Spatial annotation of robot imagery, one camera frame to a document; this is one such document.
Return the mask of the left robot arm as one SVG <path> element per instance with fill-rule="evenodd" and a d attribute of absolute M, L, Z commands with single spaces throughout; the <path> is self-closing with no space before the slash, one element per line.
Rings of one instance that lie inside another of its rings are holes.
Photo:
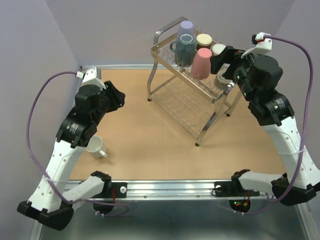
<path fill-rule="evenodd" d="M 125 94 L 111 81 L 104 88 L 86 84 L 75 95 L 75 105 L 61 123 L 56 134 L 53 152 L 42 178 L 28 200 L 17 211 L 44 226 L 62 231 L 70 223 L 74 212 L 92 197 L 113 196 L 112 178 L 95 171 L 77 187 L 64 191 L 71 172 L 97 132 L 105 114 L 125 104 Z"/>

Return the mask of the white ceramic mug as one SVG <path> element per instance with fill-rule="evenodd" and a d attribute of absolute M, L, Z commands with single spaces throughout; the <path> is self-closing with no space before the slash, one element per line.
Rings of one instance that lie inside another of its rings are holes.
<path fill-rule="evenodd" d="M 104 141 L 97 135 L 91 137 L 85 150 L 96 159 L 106 158 L 108 156 Z"/>

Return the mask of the metal wire dish rack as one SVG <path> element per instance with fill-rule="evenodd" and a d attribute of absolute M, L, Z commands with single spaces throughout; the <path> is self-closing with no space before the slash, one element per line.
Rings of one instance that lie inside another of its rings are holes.
<path fill-rule="evenodd" d="M 161 34 L 186 20 L 181 16 L 156 31 L 150 54 L 153 67 L 147 81 L 147 100 L 154 101 L 168 112 L 201 145 L 209 128 L 224 116 L 231 116 L 242 94 L 234 83 L 221 86 L 215 75 L 198 80 L 191 76 L 191 67 L 178 66 L 170 47 L 177 34 L 159 40 Z M 161 66 L 172 76 L 154 89 L 151 88 L 157 68 Z"/>

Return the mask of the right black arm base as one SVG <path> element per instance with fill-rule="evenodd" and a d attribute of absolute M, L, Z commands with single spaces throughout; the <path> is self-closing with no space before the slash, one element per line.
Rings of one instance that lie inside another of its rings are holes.
<path fill-rule="evenodd" d="M 251 197 L 260 196 L 259 191 L 245 190 L 241 187 L 240 183 L 231 180 L 216 181 L 214 191 L 217 197 L 244 197 L 249 194 Z"/>

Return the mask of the grey ceramic mug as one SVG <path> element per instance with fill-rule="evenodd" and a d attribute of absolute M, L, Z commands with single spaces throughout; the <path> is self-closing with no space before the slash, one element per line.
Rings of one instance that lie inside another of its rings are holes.
<path fill-rule="evenodd" d="M 169 48 L 174 53 L 174 62 L 176 65 L 185 68 L 193 64 L 196 45 L 192 35 L 181 35 L 177 41 L 170 44 Z"/>

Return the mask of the small grey metal cup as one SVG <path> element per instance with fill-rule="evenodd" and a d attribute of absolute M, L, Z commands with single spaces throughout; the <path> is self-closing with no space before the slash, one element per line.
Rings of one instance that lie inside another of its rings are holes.
<path fill-rule="evenodd" d="M 232 82 L 232 80 L 226 79 L 226 78 L 224 77 L 224 73 L 227 71 L 227 69 L 229 68 L 229 66 L 230 66 L 230 65 L 227 64 L 227 63 L 223 64 L 222 67 L 218 70 L 218 72 L 217 72 L 217 74 L 216 74 L 216 76 L 215 76 L 215 79 L 214 79 L 214 81 L 213 81 L 214 86 L 215 86 L 217 89 L 221 90 L 221 91 L 223 91 L 223 90 L 227 87 L 227 85 L 228 85 L 230 82 Z"/>

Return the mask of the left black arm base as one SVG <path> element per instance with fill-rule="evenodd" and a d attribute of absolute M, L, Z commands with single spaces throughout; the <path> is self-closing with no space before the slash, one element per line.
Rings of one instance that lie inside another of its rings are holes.
<path fill-rule="evenodd" d="M 100 199 L 123 199 L 127 197 L 128 183 L 125 181 L 112 181 L 104 185 L 101 192 L 93 195 L 92 198 Z"/>

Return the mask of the red plastic cup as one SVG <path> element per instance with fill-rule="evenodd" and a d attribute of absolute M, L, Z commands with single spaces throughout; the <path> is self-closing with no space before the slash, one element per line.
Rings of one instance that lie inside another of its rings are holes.
<path fill-rule="evenodd" d="M 193 78 L 198 80 L 204 80 L 211 74 L 211 62 L 212 52 L 207 48 L 200 48 L 193 60 L 191 72 Z"/>

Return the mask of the steel-lined brown white cup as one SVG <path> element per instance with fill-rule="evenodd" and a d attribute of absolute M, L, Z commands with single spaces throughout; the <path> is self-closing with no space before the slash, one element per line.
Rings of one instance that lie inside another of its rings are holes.
<path fill-rule="evenodd" d="M 202 48 L 210 49 L 212 46 L 213 39 L 209 34 L 200 33 L 195 38 L 196 51 Z"/>

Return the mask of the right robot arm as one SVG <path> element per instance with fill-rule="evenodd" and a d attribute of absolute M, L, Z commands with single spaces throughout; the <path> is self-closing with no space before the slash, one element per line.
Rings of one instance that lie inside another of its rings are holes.
<path fill-rule="evenodd" d="M 249 53 L 226 46 L 210 58 L 211 73 L 224 64 L 224 78 L 235 83 L 248 102 L 248 109 L 272 139 L 285 166 L 283 174 L 264 174 L 244 169 L 231 177 L 235 195 L 246 191 L 274 196 L 285 206 L 306 203 L 320 190 L 320 171 L 302 143 L 295 112 L 288 98 L 276 90 L 283 75 L 278 61 L 265 54 Z"/>

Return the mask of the purple plastic cup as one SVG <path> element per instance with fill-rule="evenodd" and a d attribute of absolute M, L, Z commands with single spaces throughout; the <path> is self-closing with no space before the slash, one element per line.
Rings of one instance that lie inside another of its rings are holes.
<path fill-rule="evenodd" d="M 180 23 L 176 39 L 179 40 L 182 35 L 190 35 L 194 37 L 194 25 L 191 21 L 184 20 Z"/>

